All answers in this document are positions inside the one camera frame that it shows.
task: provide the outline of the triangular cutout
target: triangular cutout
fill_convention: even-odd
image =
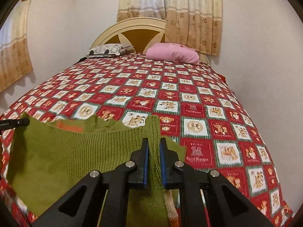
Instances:
[[[82,199],[85,195],[85,192],[86,192],[86,186],[83,185],[66,202],[64,202],[59,207],[59,211],[71,217],[75,217],[80,207],[80,204],[82,202]]]
[[[226,185],[222,186],[226,202],[232,216],[238,216],[248,211],[246,206]]]

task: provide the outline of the green cloth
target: green cloth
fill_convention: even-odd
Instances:
[[[42,123],[24,113],[30,125],[15,130],[7,179],[17,195],[40,216],[91,170],[110,171],[129,160],[140,149],[142,138],[149,142],[147,190],[129,193],[127,226],[168,226],[161,187],[160,123],[146,118],[145,126],[134,129],[121,121],[104,121],[96,115],[87,120]],[[58,122],[81,127],[81,133],[56,128]],[[166,137],[168,148],[184,161],[185,147]]]

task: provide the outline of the metal screw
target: metal screw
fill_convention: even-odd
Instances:
[[[98,172],[98,171],[91,171],[91,172],[89,173],[89,175],[90,175],[91,177],[98,177],[98,176],[99,176],[99,172]]]
[[[220,175],[220,173],[216,170],[212,170],[212,171],[210,171],[210,175],[213,177],[218,177]]]
[[[125,165],[129,168],[133,167],[135,165],[135,163],[133,161],[128,161],[125,163]]]
[[[176,167],[183,167],[183,166],[184,166],[184,163],[183,163],[182,161],[179,161],[179,160],[178,160],[178,161],[175,162],[175,166],[176,166]]]

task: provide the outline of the bedspread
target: bedspread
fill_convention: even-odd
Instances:
[[[158,115],[162,134],[187,147],[186,163],[220,171],[275,226],[292,214],[253,121],[206,64],[152,61],[144,54],[87,59],[25,94],[2,119],[18,118],[24,111],[42,122],[97,114],[131,128],[144,125],[148,115]],[[12,136],[13,130],[3,133],[4,177]],[[5,180],[0,192],[21,224],[25,226],[17,205],[35,219]]]

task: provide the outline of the bed sheet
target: bed sheet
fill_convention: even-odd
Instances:
[[[161,133],[187,147],[186,163],[202,171],[220,171],[275,226],[284,225],[292,214],[256,126],[206,64],[152,61],[144,54],[87,59],[29,91],[2,119],[15,119],[23,112],[42,122],[97,114],[131,128],[144,125],[148,115],[157,115]],[[12,136],[13,130],[3,133],[4,177]],[[23,226],[18,207],[35,219],[5,180],[0,194]]]

